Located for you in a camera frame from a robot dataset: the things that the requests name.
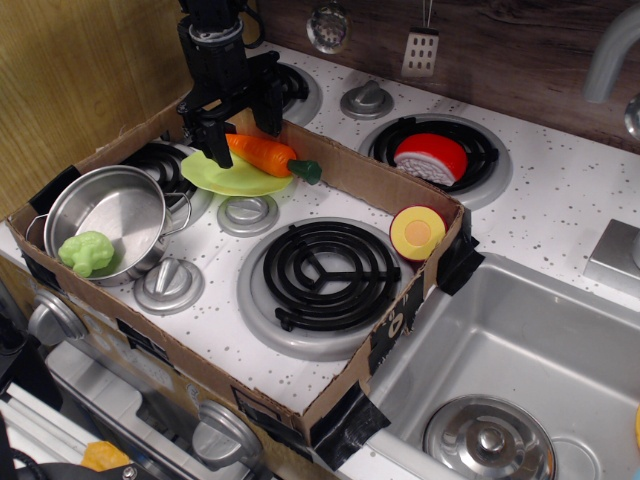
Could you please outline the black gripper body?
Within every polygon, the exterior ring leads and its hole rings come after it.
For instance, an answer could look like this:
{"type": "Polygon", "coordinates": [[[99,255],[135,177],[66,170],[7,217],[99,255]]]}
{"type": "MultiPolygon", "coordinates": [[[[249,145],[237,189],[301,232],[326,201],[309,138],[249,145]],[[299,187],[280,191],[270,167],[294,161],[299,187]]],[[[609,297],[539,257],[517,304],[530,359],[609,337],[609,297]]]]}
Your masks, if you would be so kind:
{"type": "Polygon", "coordinates": [[[225,122],[251,109],[264,84],[280,79],[277,52],[246,56],[240,23],[213,34],[198,31],[191,22],[181,22],[177,31],[193,79],[193,87],[177,111],[190,134],[198,120],[225,122]]]}

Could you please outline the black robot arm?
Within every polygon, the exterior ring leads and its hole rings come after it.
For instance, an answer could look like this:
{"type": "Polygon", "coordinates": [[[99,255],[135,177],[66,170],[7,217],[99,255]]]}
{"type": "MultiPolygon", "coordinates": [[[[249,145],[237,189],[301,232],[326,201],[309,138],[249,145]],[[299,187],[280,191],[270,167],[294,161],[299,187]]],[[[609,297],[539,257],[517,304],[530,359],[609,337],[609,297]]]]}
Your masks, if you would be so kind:
{"type": "Polygon", "coordinates": [[[276,137],[283,120],[279,54],[246,56],[264,26],[246,1],[182,1],[178,36],[193,80],[177,112],[188,138],[219,167],[233,166],[225,123],[250,109],[256,126],[276,137]]]}

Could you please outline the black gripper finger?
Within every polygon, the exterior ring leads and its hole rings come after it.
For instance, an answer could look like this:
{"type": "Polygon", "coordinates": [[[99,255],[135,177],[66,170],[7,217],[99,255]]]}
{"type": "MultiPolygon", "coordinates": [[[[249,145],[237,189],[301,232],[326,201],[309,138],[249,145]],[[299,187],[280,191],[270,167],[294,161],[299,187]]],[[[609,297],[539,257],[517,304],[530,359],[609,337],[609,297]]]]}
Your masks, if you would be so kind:
{"type": "Polygon", "coordinates": [[[220,168],[233,167],[224,121],[198,120],[192,133],[193,144],[220,168]]]}
{"type": "Polygon", "coordinates": [[[283,94],[282,83],[278,77],[264,84],[251,110],[256,126],[264,133],[277,137],[282,130],[283,94]]]}

